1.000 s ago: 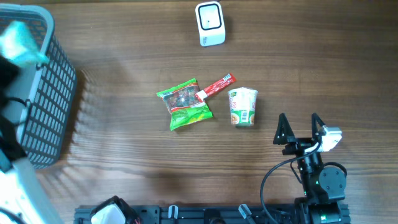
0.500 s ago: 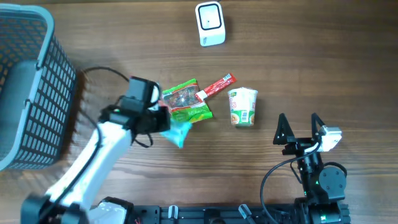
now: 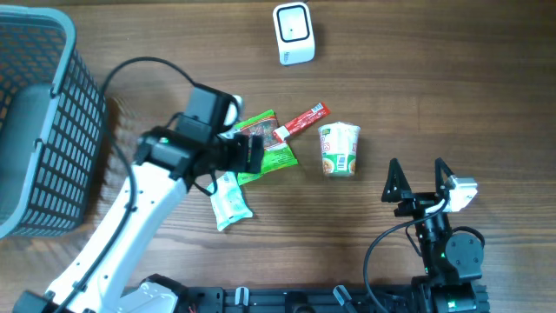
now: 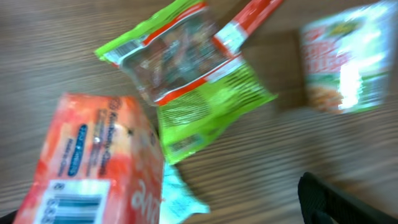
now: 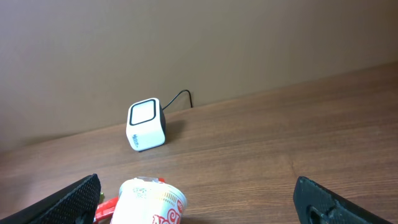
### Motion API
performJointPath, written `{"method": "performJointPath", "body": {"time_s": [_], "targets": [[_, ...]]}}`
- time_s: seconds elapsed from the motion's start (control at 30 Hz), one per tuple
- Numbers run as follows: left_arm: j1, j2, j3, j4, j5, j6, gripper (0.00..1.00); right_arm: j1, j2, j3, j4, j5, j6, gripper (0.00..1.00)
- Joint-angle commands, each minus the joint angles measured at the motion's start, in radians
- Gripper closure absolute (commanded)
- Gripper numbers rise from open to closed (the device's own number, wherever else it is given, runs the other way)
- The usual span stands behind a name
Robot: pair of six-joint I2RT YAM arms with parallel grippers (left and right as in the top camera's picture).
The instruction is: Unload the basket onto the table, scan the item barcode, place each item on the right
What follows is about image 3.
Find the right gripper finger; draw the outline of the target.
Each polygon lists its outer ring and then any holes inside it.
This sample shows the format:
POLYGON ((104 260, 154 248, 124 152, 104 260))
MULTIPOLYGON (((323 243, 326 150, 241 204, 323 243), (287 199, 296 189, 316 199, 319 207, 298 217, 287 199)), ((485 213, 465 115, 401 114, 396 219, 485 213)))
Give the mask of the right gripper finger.
POLYGON ((385 203, 398 203, 412 197, 411 187, 397 158, 390 160, 387 181, 381 196, 385 203))
POLYGON ((453 175, 452 170, 447 166, 444 160, 441 157, 438 157, 435 162, 435 188, 436 194, 441 198, 445 197, 445 182, 446 180, 453 175))

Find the cup noodles white green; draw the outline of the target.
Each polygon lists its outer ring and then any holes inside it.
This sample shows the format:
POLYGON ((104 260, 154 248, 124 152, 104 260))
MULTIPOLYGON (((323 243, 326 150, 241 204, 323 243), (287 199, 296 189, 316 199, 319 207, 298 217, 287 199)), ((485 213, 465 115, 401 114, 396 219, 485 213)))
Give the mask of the cup noodles white green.
POLYGON ((323 173, 326 176, 353 176, 361 128, 336 122, 322 125, 318 131, 323 173))

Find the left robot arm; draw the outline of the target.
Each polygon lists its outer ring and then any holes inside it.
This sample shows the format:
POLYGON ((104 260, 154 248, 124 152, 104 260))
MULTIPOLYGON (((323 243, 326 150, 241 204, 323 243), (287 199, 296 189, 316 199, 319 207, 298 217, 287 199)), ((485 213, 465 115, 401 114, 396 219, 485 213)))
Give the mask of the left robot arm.
POLYGON ((264 139, 235 133, 205 139, 155 127, 141 137, 129 176, 75 261, 38 295, 26 291, 15 312, 178 312, 188 289, 153 275, 137 290, 126 284, 167 215, 199 176, 261 169, 264 139))

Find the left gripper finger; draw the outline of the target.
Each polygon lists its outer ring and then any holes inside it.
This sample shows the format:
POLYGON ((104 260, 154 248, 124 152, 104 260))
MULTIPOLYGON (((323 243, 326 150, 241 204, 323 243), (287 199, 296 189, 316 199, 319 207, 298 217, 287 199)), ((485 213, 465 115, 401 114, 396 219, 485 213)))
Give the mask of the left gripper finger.
POLYGON ((234 135, 237 147, 237 156, 235 158, 234 171, 239 172, 249 172, 251 170, 251 145, 250 136, 237 133, 234 135))
POLYGON ((264 157, 264 139, 262 136, 253 135, 248 159, 248 173, 257 174, 261 172, 262 159, 264 157))

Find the green gummy candy bag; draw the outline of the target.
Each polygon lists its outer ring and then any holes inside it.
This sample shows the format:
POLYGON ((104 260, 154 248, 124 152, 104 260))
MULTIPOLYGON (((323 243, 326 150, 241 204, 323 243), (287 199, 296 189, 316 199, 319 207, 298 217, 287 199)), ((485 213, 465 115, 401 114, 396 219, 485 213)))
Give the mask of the green gummy candy bag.
POLYGON ((240 185, 250 183, 265 174, 294 166, 297 159, 287 143, 280 143, 273 135, 279 127, 273 110, 267 110, 258 116, 250 117, 235 125, 235 130, 244 135, 261 136, 264 143, 264 156, 261 160, 261 171, 257 174, 239 173, 237 180, 240 185))

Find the red stick snack packet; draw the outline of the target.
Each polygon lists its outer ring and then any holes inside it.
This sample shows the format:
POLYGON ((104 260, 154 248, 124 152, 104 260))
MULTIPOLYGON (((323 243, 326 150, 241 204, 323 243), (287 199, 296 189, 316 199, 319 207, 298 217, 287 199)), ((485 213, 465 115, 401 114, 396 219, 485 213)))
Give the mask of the red stick snack packet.
POLYGON ((304 131, 329 114, 328 106, 325 103, 318 103, 310 110, 275 129, 273 137, 280 143, 286 142, 291 136, 304 131))

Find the light teal snack packet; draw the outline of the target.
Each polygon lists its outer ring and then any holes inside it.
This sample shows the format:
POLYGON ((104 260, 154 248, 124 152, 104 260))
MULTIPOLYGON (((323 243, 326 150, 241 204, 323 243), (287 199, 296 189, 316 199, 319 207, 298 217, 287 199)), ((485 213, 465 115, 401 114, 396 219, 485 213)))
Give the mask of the light teal snack packet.
POLYGON ((223 231, 232 223, 254 216, 247 206, 234 172, 225 172, 207 190, 215 213, 216 228, 223 231))

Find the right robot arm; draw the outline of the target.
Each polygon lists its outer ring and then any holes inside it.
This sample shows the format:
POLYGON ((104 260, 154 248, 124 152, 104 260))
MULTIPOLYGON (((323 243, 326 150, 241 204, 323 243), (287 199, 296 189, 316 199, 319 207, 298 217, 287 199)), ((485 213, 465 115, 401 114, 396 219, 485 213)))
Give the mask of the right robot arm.
POLYGON ((397 159, 388 166, 381 200, 396 203, 394 215, 412 219, 425 272, 412 279, 414 303, 419 312, 488 312, 487 287, 481 265, 486 239, 468 226, 452 227, 450 213, 457 213, 478 194, 472 177, 458 177, 438 158, 435 160, 435 191, 413 192, 397 159))

